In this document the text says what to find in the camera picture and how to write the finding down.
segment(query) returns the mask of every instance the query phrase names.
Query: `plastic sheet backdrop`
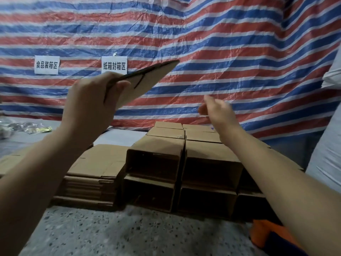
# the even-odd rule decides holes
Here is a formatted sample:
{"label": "plastic sheet backdrop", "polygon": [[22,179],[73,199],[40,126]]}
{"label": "plastic sheet backdrop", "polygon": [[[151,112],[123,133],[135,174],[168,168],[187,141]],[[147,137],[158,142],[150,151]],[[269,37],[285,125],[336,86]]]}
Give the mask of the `plastic sheet backdrop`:
{"label": "plastic sheet backdrop", "polygon": [[[128,56],[128,72],[181,63],[113,126],[155,120],[208,124],[204,94],[232,103],[261,139],[325,129],[340,93],[321,90],[341,37],[341,0],[0,0],[1,109],[61,119],[68,88]],[[60,56],[59,75],[35,75],[34,55]]]}

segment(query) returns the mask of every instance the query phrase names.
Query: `terrazzo surface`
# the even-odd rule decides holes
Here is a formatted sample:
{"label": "terrazzo surface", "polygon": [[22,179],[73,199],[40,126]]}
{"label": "terrazzo surface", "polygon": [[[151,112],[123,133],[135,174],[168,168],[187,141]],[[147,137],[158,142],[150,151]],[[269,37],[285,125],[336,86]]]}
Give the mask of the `terrazzo surface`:
{"label": "terrazzo surface", "polygon": [[134,206],[120,212],[52,206],[20,256],[266,256],[249,240],[249,227]]}

